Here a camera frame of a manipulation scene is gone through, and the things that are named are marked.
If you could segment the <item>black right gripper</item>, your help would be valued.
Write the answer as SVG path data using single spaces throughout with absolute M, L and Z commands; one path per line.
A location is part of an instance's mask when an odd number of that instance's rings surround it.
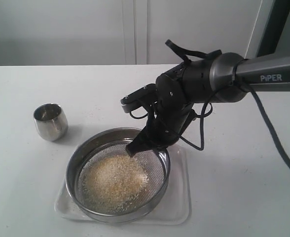
M 188 117 L 193 103 L 186 99 L 181 82 L 161 74 L 155 86 L 158 100 L 153 105 L 146 128 L 126 145 L 130 157 L 176 143 L 190 124 Z

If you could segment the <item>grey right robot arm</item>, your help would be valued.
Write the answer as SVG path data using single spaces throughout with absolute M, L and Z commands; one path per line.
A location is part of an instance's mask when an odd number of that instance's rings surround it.
M 147 111 L 145 127 L 126 147 L 128 155 L 175 144 L 194 119 L 206 116 L 205 111 L 196 114 L 194 104 L 234 103 L 251 90 L 290 91 L 290 53 L 245 59 L 214 52 L 182 62 L 121 100 L 126 113 Z

